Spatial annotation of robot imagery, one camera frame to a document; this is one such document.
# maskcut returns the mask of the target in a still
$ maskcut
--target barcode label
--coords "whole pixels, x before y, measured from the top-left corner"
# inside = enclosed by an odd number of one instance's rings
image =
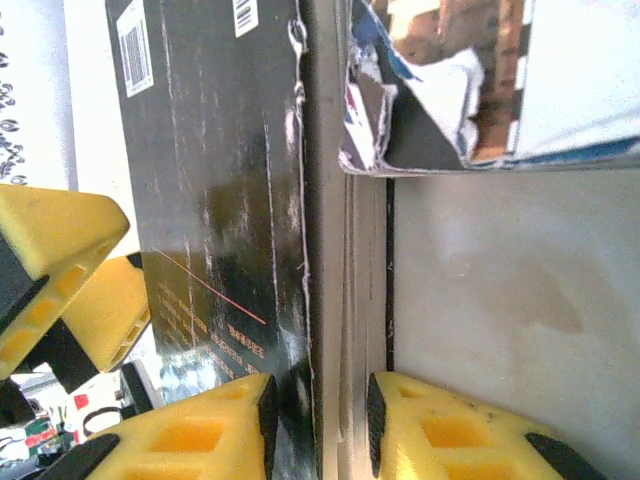
[[[236,38],[258,26],[258,0],[231,0]]]
[[[116,22],[127,98],[153,85],[143,0],[133,0]]]

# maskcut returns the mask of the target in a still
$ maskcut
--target rectangular hole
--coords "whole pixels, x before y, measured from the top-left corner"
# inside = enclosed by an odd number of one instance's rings
[[[516,474],[508,463],[445,466],[449,480],[515,480]]]
[[[152,452],[202,453],[216,448],[224,425],[202,419],[176,419],[166,427],[151,447]]]
[[[133,327],[129,332],[129,335],[127,335],[127,339],[125,340],[125,342],[133,343],[135,339],[138,338],[138,334],[140,333],[140,330],[141,330],[140,327]]]
[[[471,417],[427,417],[420,422],[434,448],[486,447],[489,429]]]
[[[15,362],[26,356],[38,341],[34,332],[18,330],[0,350],[0,362]]]
[[[109,368],[113,368],[119,364],[127,353],[129,353],[129,347],[127,345],[122,345],[111,359],[111,362],[109,362]]]
[[[64,298],[70,297],[76,293],[78,288],[80,288],[86,273],[87,271],[80,265],[74,266],[56,282],[56,289],[58,290],[58,293]]]
[[[50,298],[40,298],[36,300],[35,306],[31,309],[29,323],[34,327],[41,327],[48,322],[55,320],[56,312],[60,303]]]
[[[127,471],[123,480],[197,480],[201,473],[197,467],[150,465]]]
[[[144,312],[142,312],[139,318],[140,320],[138,320],[138,323],[141,325],[146,325],[147,322],[151,320],[151,310],[149,310],[149,305],[147,305],[147,308],[144,309]]]

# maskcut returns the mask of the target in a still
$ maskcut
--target black plastic end cap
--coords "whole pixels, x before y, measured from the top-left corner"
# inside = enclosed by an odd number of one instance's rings
[[[136,252],[136,253],[132,253],[131,255],[127,255],[127,260],[129,260],[129,263],[131,265],[133,265],[135,268],[139,268],[139,269],[143,270],[143,268],[142,268],[142,254],[140,252]]]
[[[11,379],[0,380],[0,428],[21,425],[35,418],[18,385]]]
[[[33,280],[0,232],[0,335],[49,281]]]
[[[278,386],[271,375],[258,402],[260,433],[264,437],[264,469],[267,480],[273,473],[273,461],[276,451],[276,433],[278,431]]]
[[[372,373],[369,376],[369,390],[367,392],[367,422],[369,424],[369,455],[371,456],[373,476],[376,478],[380,475],[380,463],[382,462],[380,443],[384,436],[386,421],[387,406],[376,375]]]
[[[22,363],[31,370],[48,363],[67,393],[100,373],[62,318],[56,320]]]
[[[39,480],[85,480],[120,443],[115,433],[77,445],[60,457]]]
[[[532,432],[525,438],[564,480],[607,480],[566,443]]]

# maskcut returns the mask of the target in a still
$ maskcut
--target red object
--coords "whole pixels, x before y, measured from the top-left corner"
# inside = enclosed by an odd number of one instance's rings
[[[58,432],[55,428],[51,427],[49,430],[46,430],[42,433],[38,433],[36,435],[31,435],[25,439],[25,443],[28,448],[33,448],[37,445],[40,445],[43,442],[55,437],[58,435]]]
[[[76,408],[78,410],[89,405],[89,397],[86,394],[74,395],[73,401],[76,402]]]

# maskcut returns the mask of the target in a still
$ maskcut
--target red line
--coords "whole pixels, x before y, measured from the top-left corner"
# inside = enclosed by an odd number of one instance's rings
[[[229,297],[223,295],[222,293],[220,293],[219,291],[217,291],[215,288],[213,288],[211,285],[209,285],[208,283],[206,283],[205,281],[201,280],[200,278],[196,277],[192,272],[190,272],[188,269],[186,269],[185,267],[183,267],[182,265],[180,265],[178,262],[176,262],[173,258],[171,258],[169,255],[167,255],[164,252],[161,252],[160,250],[158,250],[157,248],[154,248],[154,250],[156,252],[158,252],[160,255],[162,255],[164,258],[166,258],[167,260],[175,263],[178,267],[180,267],[182,270],[184,270],[185,272],[187,272],[189,275],[191,275],[194,279],[196,279],[198,282],[200,282],[204,287],[206,287],[207,289],[209,289],[210,291],[212,291],[213,293],[215,293],[216,295],[218,295],[220,298],[222,298],[223,300],[225,300],[226,302],[229,302],[231,305],[233,305],[234,307],[236,307],[238,310],[246,313],[247,315],[249,315],[251,318],[253,318],[254,320],[260,322],[263,325],[266,325],[267,322],[265,322],[264,320],[262,320],[259,316],[257,316],[255,313],[251,313],[249,310],[247,310],[246,308],[244,308],[242,305],[237,304],[236,302],[234,302],[233,300],[231,300]]]

